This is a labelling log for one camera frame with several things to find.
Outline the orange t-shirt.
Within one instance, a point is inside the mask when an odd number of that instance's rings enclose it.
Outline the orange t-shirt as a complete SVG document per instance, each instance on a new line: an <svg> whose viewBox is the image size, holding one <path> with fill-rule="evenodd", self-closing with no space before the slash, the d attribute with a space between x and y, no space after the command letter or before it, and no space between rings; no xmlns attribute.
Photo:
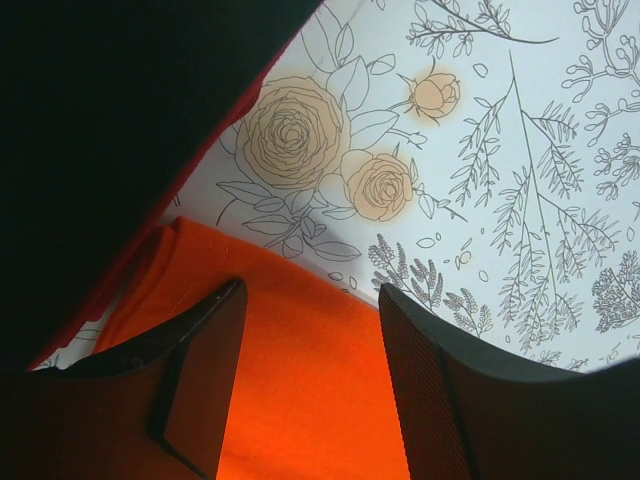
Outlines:
<svg viewBox="0 0 640 480"><path fill-rule="evenodd" d="M96 350L233 278L248 309L219 477L407 478L377 310L264 248L185 217L157 228Z"/></svg>

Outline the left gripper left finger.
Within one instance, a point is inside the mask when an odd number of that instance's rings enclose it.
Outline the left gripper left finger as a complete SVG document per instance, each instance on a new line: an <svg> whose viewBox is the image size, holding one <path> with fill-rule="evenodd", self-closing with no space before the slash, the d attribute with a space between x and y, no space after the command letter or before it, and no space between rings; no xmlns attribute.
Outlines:
<svg viewBox="0 0 640 480"><path fill-rule="evenodd" d="M71 367L1 376L5 479L212 479L248 291L187 311Z"/></svg>

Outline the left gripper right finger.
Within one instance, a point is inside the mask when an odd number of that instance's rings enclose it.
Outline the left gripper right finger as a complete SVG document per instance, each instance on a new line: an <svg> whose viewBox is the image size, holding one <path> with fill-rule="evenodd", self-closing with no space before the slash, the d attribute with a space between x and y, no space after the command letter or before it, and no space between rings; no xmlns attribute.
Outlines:
<svg viewBox="0 0 640 480"><path fill-rule="evenodd" d="M386 358L414 479L635 479L639 362L576 373L466 333L386 284Z"/></svg>

